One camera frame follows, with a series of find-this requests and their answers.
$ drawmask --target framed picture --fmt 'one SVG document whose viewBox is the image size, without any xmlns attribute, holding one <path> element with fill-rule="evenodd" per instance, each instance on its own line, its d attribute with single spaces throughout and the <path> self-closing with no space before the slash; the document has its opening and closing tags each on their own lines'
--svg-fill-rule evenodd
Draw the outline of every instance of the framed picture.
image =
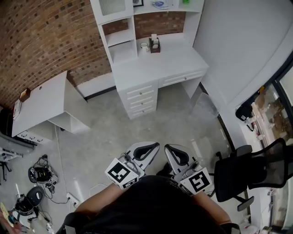
<svg viewBox="0 0 293 234">
<path fill-rule="evenodd" d="M 143 0 L 133 0 L 133 7 L 143 6 Z"/>
</svg>

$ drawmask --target white cord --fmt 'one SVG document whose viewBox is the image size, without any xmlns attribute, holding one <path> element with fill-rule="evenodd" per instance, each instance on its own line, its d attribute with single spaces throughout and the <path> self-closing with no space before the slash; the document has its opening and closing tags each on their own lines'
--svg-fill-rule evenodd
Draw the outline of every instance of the white cord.
<svg viewBox="0 0 293 234">
<path fill-rule="evenodd" d="M 65 183 L 65 178 L 64 178 L 64 174 L 63 174 L 63 165 L 62 165 L 62 160 L 61 160 L 61 151 L 60 151 L 60 144 L 59 144 L 59 136 L 57 134 L 57 127 L 56 127 L 56 125 L 55 125 L 55 133 L 56 133 L 57 146 L 58 146 L 58 151 L 59 151 L 59 156 L 60 156 L 60 163 L 61 163 L 61 168 L 62 168 L 62 176 L 63 176 L 64 186 L 65 186 L 65 192 L 67 194 L 66 183 Z"/>
<path fill-rule="evenodd" d="M 69 213 L 70 213 L 71 201 L 69 200 Z"/>
</svg>

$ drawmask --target white side table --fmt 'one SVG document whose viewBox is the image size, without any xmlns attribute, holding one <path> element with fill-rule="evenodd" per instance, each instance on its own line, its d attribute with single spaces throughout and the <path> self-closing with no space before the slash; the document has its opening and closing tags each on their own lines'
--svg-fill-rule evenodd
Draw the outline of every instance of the white side table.
<svg viewBox="0 0 293 234">
<path fill-rule="evenodd" d="M 53 139 L 54 125 L 71 133 L 90 129 L 88 104 L 66 76 L 67 71 L 32 90 L 13 121 L 13 137 L 45 144 Z"/>
</svg>

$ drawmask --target white desk surface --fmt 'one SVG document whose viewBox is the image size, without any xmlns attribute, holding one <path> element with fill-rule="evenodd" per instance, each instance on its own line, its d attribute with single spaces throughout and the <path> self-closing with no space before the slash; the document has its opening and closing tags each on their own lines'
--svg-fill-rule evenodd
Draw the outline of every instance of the white desk surface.
<svg viewBox="0 0 293 234">
<path fill-rule="evenodd" d="M 66 76 L 67 71 L 31 91 L 29 99 L 22 103 L 19 116 L 13 121 L 13 137 L 64 112 Z"/>
<path fill-rule="evenodd" d="M 186 42 L 183 33 L 160 35 L 158 38 L 160 53 L 141 51 L 140 44 L 149 41 L 148 37 L 139 39 L 136 41 L 138 57 L 113 66 L 117 91 L 176 74 L 208 69 L 202 57 Z"/>
</svg>

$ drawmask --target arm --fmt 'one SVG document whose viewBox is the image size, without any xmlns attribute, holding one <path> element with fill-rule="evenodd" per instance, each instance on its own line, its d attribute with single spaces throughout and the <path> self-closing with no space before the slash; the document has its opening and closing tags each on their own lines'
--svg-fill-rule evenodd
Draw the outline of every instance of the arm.
<svg viewBox="0 0 293 234">
<path fill-rule="evenodd" d="M 229 215 L 204 192 L 193 196 L 196 205 L 203 207 L 219 224 L 231 223 Z"/>
<path fill-rule="evenodd" d="M 75 212 L 83 213 L 89 217 L 95 216 L 101 209 L 111 204 L 124 192 L 125 190 L 121 190 L 115 184 L 111 184 L 103 191 L 83 202 Z"/>
</svg>

